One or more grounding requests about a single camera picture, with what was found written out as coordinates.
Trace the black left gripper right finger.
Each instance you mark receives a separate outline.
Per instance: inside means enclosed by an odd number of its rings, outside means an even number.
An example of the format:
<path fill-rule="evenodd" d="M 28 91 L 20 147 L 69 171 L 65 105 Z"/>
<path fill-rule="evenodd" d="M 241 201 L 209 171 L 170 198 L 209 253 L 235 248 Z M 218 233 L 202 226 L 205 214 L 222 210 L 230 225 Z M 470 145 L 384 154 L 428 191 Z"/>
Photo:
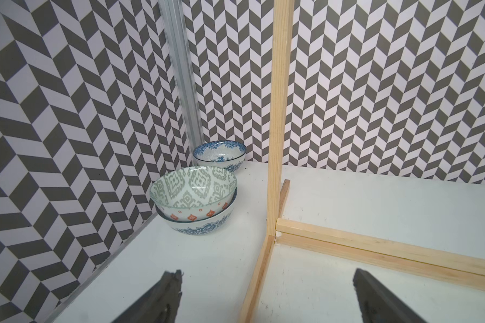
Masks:
<path fill-rule="evenodd" d="M 426 322 L 368 271 L 357 269 L 353 285 L 363 322 Z"/>

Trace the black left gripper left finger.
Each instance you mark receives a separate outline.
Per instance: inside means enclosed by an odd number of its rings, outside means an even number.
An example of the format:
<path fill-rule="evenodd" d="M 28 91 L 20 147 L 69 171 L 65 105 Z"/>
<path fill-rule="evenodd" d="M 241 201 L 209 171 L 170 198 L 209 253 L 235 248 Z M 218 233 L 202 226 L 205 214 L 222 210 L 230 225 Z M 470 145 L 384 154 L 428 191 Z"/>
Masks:
<path fill-rule="evenodd" d="M 182 297 L 183 273 L 165 271 L 155 285 L 148 289 L 113 322 L 175 322 Z"/>

